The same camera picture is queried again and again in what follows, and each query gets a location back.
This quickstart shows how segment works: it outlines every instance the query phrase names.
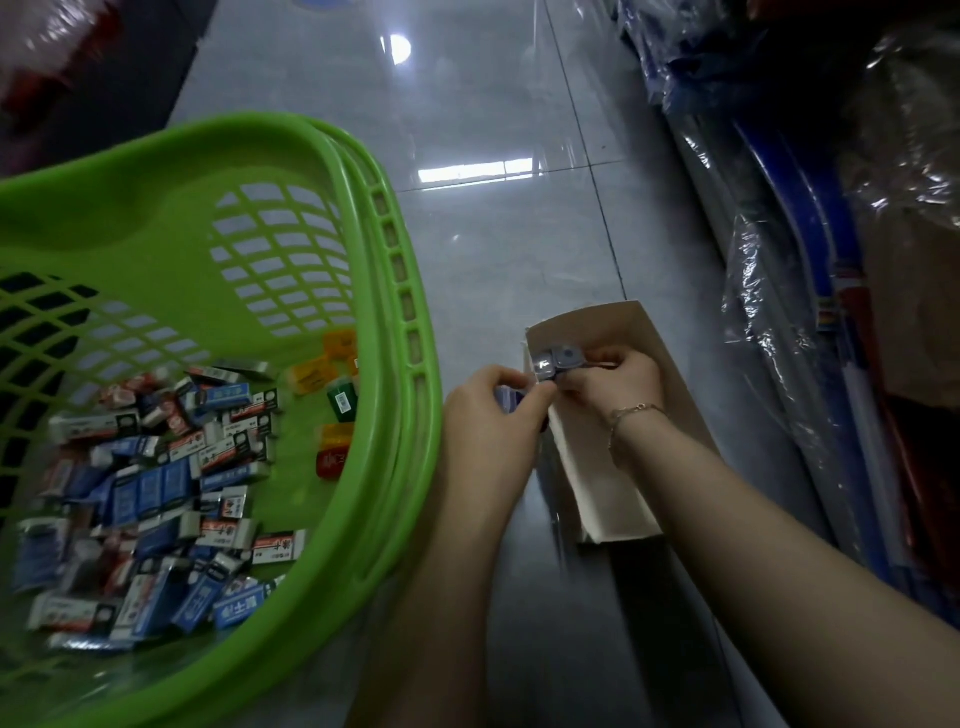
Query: right hand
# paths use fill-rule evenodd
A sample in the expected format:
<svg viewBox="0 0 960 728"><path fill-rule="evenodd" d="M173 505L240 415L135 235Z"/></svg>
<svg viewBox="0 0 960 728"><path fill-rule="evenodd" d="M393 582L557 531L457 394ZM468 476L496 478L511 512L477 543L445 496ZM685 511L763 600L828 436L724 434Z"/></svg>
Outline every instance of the right hand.
<svg viewBox="0 0 960 728"><path fill-rule="evenodd" d="M610 421L614 410L638 404L663 407L663 383L660 367L646 354L630 347L604 347L586 352L587 361L609 361L616 369L574 369L557 377L561 390L574 393Z"/></svg>

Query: left hand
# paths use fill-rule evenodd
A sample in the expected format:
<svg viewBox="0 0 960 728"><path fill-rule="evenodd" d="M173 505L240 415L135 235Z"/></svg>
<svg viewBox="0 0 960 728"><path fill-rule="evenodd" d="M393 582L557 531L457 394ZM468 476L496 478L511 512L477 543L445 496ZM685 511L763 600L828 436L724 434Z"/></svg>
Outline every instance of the left hand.
<svg viewBox="0 0 960 728"><path fill-rule="evenodd" d="M446 399L440 466L445 512L506 525L533 471L540 427L558 390L553 382L537 384L516 412L506 415L493 389L500 384L523 389L529 383L523 372L491 365Z"/></svg>

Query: open cardboard box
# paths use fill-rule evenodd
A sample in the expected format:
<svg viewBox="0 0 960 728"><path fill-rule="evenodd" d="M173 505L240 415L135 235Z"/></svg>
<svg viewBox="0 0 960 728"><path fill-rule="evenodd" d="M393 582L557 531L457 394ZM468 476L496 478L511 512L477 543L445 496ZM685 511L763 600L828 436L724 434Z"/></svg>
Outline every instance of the open cardboard box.
<svg viewBox="0 0 960 728"><path fill-rule="evenodd" d="M717 451L677 365L639 302L580 308L528 328L527 372L533 371L530 352L567 343L584 350L626 344L653 358L663 375L670 419L683 432ZM569 398L558 398L550 407L549 420L580 514L580 540L602 544L658 536L660 526L650 507L631 478L614 465L607 449L610 431L596 414Z"/></svg>

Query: green plastic basket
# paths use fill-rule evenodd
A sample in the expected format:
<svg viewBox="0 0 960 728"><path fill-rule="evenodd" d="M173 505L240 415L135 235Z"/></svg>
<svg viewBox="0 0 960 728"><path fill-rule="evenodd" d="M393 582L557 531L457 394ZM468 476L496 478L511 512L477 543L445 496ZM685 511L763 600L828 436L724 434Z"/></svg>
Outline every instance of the green plastic basket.
<svg viewBox="0 0 960 728"><path fill-rule="evenodd" d="M354 139L288 114L176 128L0 184L0 715L5 726L207 724L291 672L396 563L436 464L440 376L396 196ZM281 589L232 633L115 658L45 652L11 596L14 522L46 421L98 387L211 356L282 368L355 327L356 432L339 483L314 473L322 394L289 401L266 530L308 528ZM10 494L14 493L10 504ZM270 578L280 570L254 575Z"/></svg>

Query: forearm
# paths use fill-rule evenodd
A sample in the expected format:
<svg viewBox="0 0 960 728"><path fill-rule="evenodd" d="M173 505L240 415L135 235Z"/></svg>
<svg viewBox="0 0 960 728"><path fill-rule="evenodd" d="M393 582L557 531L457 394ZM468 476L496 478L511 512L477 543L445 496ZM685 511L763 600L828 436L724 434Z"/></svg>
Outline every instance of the forearm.
<svg viewBox="0 0 960 728"><path fill-rule="evenodd" d="M442 509L405 574L365 670L348 725L481 726L487 609L506 518Z"/></svg>
<svg viewBox="0 0 960 728"><path fill-rule="evenodd" d="M960 715L957 634L803 528L662 415L620 425L641 490L793 725Z"/></svg>

